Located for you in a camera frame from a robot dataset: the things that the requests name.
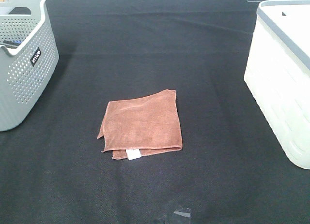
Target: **white plastic bin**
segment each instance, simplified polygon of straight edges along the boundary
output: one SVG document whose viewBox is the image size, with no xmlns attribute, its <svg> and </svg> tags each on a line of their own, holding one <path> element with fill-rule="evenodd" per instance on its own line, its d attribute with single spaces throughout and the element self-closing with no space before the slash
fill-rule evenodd
<svg viewBox="0 0 310 224">
<path fill-rule="evenodd" d="M 263 1 L 245 82 L 287 157 L 310 169 L 310 1 Z"/>
<path fill-rule="evenodd" d="M 0 15 L 0 131 L 20 124 L 49 79 L 59 54 L 46 0 L 4 0 L 0 7 L 26 7 L 31 14 Z M 20 44 L 8 48 L 6 42 Z"/>
</svg>

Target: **towel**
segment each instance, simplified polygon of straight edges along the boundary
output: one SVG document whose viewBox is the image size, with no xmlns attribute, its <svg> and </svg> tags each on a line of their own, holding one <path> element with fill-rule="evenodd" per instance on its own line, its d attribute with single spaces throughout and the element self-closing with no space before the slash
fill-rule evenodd
<svg viewBox="0 0 310 224">
<path fill-rule="evenodd" d="M 97 138 L 104 136 L 102 152 L 112 159 L 128 158 L 126 150 L 139 149 L 142 156 L 182 149 L 176 91 L 108 103 Z"/>
</svg>

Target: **brand logo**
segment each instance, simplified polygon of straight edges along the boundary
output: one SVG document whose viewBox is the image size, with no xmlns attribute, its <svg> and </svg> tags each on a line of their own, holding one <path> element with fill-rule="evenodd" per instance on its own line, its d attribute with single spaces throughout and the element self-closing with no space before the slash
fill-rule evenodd
<svg viewBox="0 0 310 224">
<path fill-rule="evenodd" d="M 38 49 L 35 51 L 34 55 L 30 59 L 30 62 L 31 62 L 33 67 L 37 63 L 37 61 L 40 58 L 41 54 L 42 54 L 42 52 L 41 52 L 40 48 L 38 47 Z"/>
</svg>

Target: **gray basket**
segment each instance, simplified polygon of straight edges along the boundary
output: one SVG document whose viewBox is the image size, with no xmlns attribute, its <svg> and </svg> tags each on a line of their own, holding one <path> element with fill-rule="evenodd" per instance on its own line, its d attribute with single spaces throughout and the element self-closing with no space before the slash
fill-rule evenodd
<svg viewBox="0 0 310 224">
<path fill-rule="evenodd" d="M 49 79 L 59 54 L 46 0 L 4 0 L 0 7 L 27 7 L 31 15 L 0 15 L 0 131 L 19 125 Z M 11 49 L 3 41 L 22 42 Z"/>
</svg>

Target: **white tag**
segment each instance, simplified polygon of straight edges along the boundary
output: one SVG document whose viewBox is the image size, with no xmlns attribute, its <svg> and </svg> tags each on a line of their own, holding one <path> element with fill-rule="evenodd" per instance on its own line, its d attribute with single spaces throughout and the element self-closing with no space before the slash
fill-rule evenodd
<svg viewBox="0 0 310 224">
<path fill-rule="evenodd" d="M 134 160 L 142 156 L 139 149 L 129 149 L 129 150 L 126 150 L 126 153 L 127 153 L 129 160 Z"/>
</svg>

